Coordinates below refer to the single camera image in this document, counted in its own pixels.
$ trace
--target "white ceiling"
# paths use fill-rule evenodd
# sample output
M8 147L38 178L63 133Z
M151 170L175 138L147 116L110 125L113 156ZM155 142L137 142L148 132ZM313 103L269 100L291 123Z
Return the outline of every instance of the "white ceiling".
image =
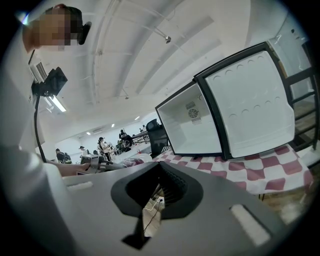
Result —
M34 17L56 1L46 1ZM40 105L43 132L59 141L154 111L193 75L276 35L285 11L266 0L69 0L92 27L86 43L37 51L68 78L61 113ZM171 42L166 44L166 36Z

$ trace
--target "mesh chair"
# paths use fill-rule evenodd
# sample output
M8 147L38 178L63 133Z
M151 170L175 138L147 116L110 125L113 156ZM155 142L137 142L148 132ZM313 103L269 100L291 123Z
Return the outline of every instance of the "mesh chair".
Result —
M157 123L157 119L153 119L146 125L146 130L151 144L151 157L158 156L164 147L168 146L168 137L162 124Z

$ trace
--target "red and white tablecloth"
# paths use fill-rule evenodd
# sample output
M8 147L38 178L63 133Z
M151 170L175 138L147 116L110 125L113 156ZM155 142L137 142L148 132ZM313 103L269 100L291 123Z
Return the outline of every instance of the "red and white tablecloth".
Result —
M197 169L237 183L251 194L289 191L313 181L308 167L288 144L256 155L222 160L217 157L179 156L169 150L153 161Z

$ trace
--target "black office chair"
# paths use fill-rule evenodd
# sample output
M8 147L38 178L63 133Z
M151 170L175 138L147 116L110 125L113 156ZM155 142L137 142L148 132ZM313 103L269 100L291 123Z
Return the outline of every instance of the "black office chair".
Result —
M157 123L157 119L153 119L146 125L146 130L151 144L151 157L155 158L164 147L168 147L168 137L162 124Z

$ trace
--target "circular vent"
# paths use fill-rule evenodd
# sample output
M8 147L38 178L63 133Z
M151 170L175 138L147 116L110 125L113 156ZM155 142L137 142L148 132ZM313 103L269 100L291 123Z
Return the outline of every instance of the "circular vent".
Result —
M198 116L198 111L195 110L194 108L192 108L192 109L189 110L188 115L191 118L196 118Z

